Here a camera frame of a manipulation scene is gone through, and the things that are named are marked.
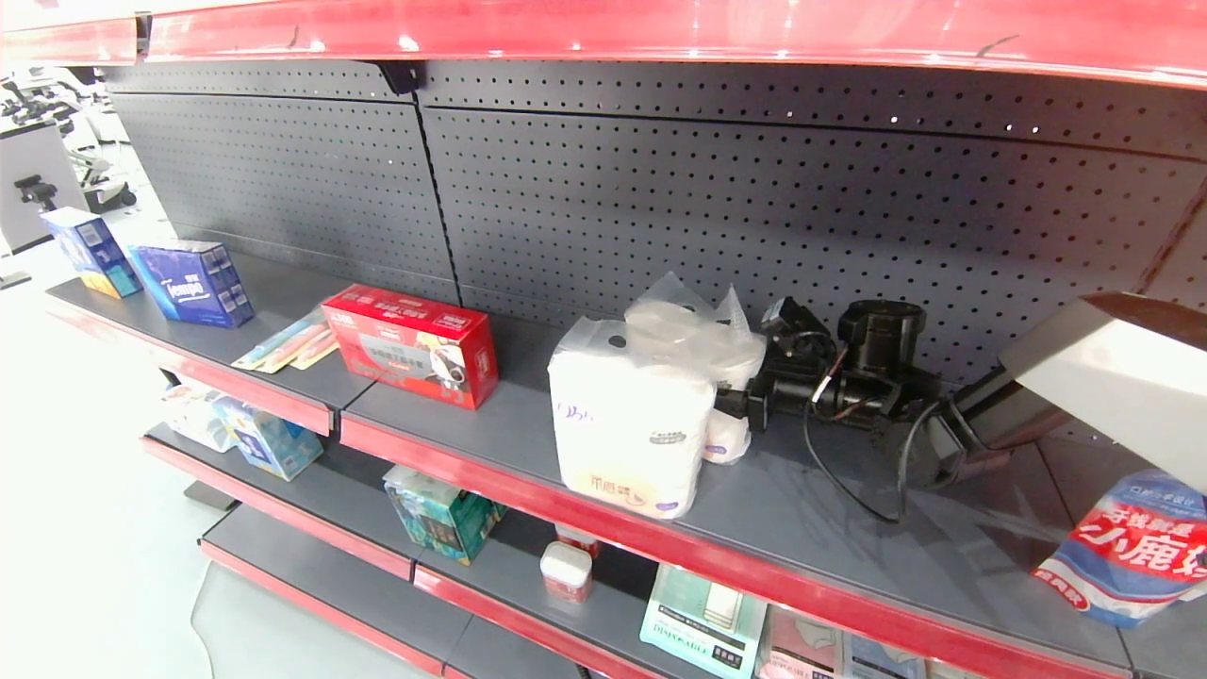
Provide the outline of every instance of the perforated metal panel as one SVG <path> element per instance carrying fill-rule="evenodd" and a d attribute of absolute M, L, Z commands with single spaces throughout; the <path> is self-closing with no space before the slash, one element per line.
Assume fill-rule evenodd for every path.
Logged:
<path fill-rule="evenodd" d="M 1135 285 L 1203 178 L 1186 160 L 875 130 L 425 123 L 461 282 L 513 298 L 476 303 L 616 314 L 667 269 L 713 299 L 735 283 L 752 315 L 794 294 L 828 324 L 902 298 L 929 312 L 919 364 L 954 382 L 1063 300 Z"/>
<path fill-rule="evenodd" d="M 412 101 L 363 62 L 218 62 L 105 69 L 109 92 Z"/>
<path fill-rule="evenodd" d="M 255 253 L 362 262 L 443 289 L 453 270 L 414 106 L 287 98 L 115 94 L 177 228 L 260 241 Z M 321 253 L 272 252 L 269 244 Z"/>
<path fill-rule="evenodd" d="M 1207 158 L 1207 93 L 1084 78 L 765 64 L 435 62 L 420 103 L 1077 144 Z"/>

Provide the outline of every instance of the teal box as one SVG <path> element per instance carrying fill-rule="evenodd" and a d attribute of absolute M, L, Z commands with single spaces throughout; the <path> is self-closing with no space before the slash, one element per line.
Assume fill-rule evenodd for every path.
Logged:
<path fill-rule="evenodd" d="M 275 415 L 229 397 L 215 402 L 214 409 L 247 464 L 286 481 L 293 481 L 322 455 L 322 443 L 314 432 Z"/>
<path fill-rule="evenodd" d="M 731 615 L 728 625 L 721 625 L 716 613 L 707 610 L 713 587 L 699 575 L 659 564 L 640 638 L 722 679 L 750 679 L 758 662 L 766 602 L 739 595 L 736 607 L 723 614 Z"/>
<path fill-rule="evenodd" d="M 84 285 L 117 298 L 142 289 L 105 219 L 78 207 L 59 207 L 43 212 L 42 221 Z"/>
<path fill-rule="evenodd" d="M 426 474 L 396 466 L 383 479 L 416 545 L 470 566 L 507 508 Z"/>

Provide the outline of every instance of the red box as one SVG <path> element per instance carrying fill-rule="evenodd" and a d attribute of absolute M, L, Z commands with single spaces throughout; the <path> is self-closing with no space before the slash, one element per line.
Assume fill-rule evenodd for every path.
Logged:
<path fill-rule="evenodd" d="M 482 311 L 352 285 L 322 304 L 348 370 L 477 410 L 498 386 Z"/>

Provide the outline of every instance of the gray shelf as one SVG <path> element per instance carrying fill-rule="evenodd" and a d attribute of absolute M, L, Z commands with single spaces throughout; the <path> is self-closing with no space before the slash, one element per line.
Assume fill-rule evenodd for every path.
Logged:
<path fill-rule="evenodd" d="M 239 252 L 231 253 L 256 316 L 235 328 L 171 321 L 146 292 L 115 299 L 71 279 L 47 289 L 54 297 L 92 311 L 140 334 L 158 339 L 188 355 L 228 367 L 270 334 L 310 311 L 351 283 L 314 270 L 281 264 Z M 338 353 L 308 370 L 285 368 L 275 375 L 246 373 L 275 387 L 343 409 L 372 380 L 348 373 Z"/>
<path fill-rule="evenodd" d="M 1116 481 L 1153 466 L 1123 446 L 1045 440 L 1040 445 L 1073 522 Z M 1207 667 L 1207 598 L 1176 604 L 1135 630 L 1120 630 L 1132 666 L 1151 679 L 1202 677 Z"/>
<path fill-rule="evenodd" d="M 412 561 L 422 551 L 407 538 L 390 499 L 381 491 L 381 475 L 390 469 L 390 463 L 332 444 L 314 464 L 286 482 L 251 467 L 237 450 L 216 453 L 180 437 L 165 425 L 156 426 L 147 437 Z"/>
<path fill-rule="evenodd" d="M 473 617 L 351 555 L 240 507 L 203 540 L 439 661 Z"/>
<path fill-rule="evenodd" d="M 509 511 L 473 566 L 425 550 L 419 564 L 494 599 L 585 639 L 663 677 L 709 679 L 712 674 L 641 642 L 641 619 L 658 564 L 611 545 L 595 560 L 590 596 L 570 604 L 546 592 L 541 555 L 556 539 L 553 525 Z"/>
<path fill-rule="evenodd" d="M 480 410 L 375 385 L 346 412 L 565 491 L 546 374 L 562 330 L 498 316 L 491 323 L 503 375 Z M 1090 665 L 1129 667 L 1115 628 L 1079 615 L 1028 575 L 1071 527 L 1033 447 L 1002 473 L 941 493 L 911 493 L 906 525 L 886 527 L 805 461 L 799 427 L 798 418 L 775 418 L 739 464 L 706 464 L 695 504 L 674 529 L 892 599 L 902 609 Z M 891 509 L 887 466 L 865 433 L 818 426 L 815 440 L 840 476 Z"/>

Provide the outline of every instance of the white floor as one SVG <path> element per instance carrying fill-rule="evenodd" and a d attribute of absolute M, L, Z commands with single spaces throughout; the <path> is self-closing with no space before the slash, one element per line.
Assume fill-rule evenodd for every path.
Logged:
<path fill-rule="evenodd" d="M 119 151 L 129 164 L 133 151 Z M 170 234 L 136 170 L 118 240 Z M 53 242 L 0 259 L 33 274 L 0 291 L 0 677 L 426 677 L 214 566 L 196 540 L 221 514 L 141 453 L 164 380 L 43 310 L 72 275 Z"/>

